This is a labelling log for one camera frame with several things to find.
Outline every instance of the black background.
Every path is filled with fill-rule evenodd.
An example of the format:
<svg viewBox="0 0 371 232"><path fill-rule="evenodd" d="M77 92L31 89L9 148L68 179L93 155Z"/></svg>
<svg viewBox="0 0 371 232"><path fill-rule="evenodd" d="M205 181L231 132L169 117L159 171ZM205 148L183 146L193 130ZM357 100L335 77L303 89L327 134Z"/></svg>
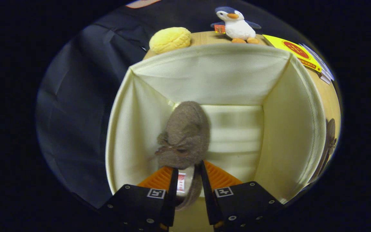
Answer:
<svg viewBox="0 0 371 232"><path fill-rule="evenodd" d="M119 231L59 184L40 154L35 98L52 58L117 1L0 1L0 231ZM371 1L253 2L317 45L336 72L344 127L321 180L267 231L371 231Z"/></svg>

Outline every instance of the orange gripper pad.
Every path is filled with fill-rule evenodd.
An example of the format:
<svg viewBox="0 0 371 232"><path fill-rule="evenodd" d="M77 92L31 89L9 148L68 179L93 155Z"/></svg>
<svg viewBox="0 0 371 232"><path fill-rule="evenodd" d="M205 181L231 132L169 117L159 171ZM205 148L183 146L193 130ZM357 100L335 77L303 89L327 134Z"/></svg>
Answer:
<svg viewBox="0 0 371 232"><path fill-rule="evenodd" d="M164 166L158 171L153 173L151 176L147 177L143 182L139 183L137 186L153 189L165 189L168 191L170 188L171 175L173 173L173 168Z"/></svg>
<svg viewBox="0 0 371 232"><path fill-rule="evenodd" d="M226 172L225 170L215 166L214 164L206 160L204 160L204 165L206 166L207 175L209 177L212 191L214 191L214 189L225 188L232 185L239 185L243 183L230 173Z"/></svg>

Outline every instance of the penguin feet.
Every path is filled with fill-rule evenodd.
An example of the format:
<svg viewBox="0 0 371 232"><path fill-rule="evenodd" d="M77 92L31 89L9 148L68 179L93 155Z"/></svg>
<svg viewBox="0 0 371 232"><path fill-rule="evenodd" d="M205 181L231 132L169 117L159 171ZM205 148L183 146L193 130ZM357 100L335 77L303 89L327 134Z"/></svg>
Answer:
<svg viewBox="0 0 371 232"><path fill-rule="evenodd" d="M250 37L247 39L247 43L249 44L258 44L260 41L256 38Z"/></svg>
<svg viewBox="0 0 371 232"><path fill-rule="evenodd" d="M240 44L242 44L242 43L245 44L246 43L246 41L244 41L240 38L234 38L231 42L232 43L240 43Z"/></svg>

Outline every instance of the stuffed penguin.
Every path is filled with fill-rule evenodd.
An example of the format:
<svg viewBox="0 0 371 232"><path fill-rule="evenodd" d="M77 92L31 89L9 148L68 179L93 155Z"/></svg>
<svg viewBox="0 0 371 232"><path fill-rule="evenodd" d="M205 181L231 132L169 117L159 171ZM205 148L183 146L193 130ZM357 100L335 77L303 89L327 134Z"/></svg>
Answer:
<svg viewBox="0 0 371 232"><path fill-rule="evenodd" d="M232 43L246 43L258 44L256 32L253 28L262 28L258 24L244 20L244 16L238 10L233 9L228 6L222 6L215 9L217 16L223 20L223 22L218 22L211 24L213 28L214 25L225 25L225 34L232 38Z"/></svg>

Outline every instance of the penguin flipper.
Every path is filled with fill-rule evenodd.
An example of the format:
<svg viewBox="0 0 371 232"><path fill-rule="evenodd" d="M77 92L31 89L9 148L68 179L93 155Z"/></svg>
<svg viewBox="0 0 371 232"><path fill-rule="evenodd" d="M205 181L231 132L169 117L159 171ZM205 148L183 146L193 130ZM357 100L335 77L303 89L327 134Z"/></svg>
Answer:
<svg viewBox="0 0 371 232"><path fill-rule="evenodd" d="M210 27L214 28L214 25L225 25L224 21L218 22L218 23L213 23L210 25Z"/></svg>
<svg viewBox="0 0 371 232"><path fill-rule="evenodd" d="M246 21L246 23L247 23L250 27L252 27L252 28L255 28L255 29L262 29L262 27L261 27L260 25L258 25L258 24L255 24L255 23L250 22L250 21L247 21L247 20L245 20L245 21Z"/></svg>

